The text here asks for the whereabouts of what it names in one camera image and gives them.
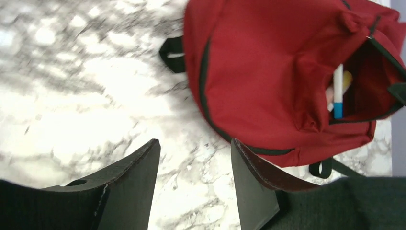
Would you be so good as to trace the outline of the red backpack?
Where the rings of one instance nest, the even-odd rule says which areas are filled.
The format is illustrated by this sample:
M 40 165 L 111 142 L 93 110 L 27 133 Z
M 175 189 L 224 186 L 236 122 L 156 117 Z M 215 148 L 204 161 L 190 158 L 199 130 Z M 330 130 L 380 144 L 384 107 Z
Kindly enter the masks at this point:
M 357 176 L 333 157 L 405 106 L 405 37 L 400 13 L 369 0 L 191 0 L 159 55 L 222 138 L 326 179 Z M 335 119 L 326 89 L 340 64 L 353 81 Z

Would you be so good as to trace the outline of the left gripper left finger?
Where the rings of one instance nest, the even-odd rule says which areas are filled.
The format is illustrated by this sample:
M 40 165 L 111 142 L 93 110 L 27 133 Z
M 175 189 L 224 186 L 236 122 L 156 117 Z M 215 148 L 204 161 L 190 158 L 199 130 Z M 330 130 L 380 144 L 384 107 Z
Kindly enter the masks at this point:
M 152 139 L 66 186 L 34 189 L 2 180 L 3 230 L 146 230 L 160 158 Z

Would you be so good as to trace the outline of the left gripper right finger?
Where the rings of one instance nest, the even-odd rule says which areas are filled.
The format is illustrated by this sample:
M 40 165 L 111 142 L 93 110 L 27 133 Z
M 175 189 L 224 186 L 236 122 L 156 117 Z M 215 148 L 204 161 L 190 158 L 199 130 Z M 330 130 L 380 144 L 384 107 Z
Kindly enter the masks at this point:
M 343 177 L 317 185 L 254 154 L 238 139 L 231 159 L 243 230 L 403 230 L 404 177 Z

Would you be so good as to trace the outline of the blue white pen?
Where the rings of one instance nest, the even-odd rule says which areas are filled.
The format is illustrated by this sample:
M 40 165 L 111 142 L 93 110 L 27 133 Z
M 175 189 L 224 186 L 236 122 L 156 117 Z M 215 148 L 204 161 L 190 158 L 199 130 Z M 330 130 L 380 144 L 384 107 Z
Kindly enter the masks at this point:
M 333 110 L 335 119 L 343 117 L 343 73 L 343 64 L 340 64 L 333 73 Z

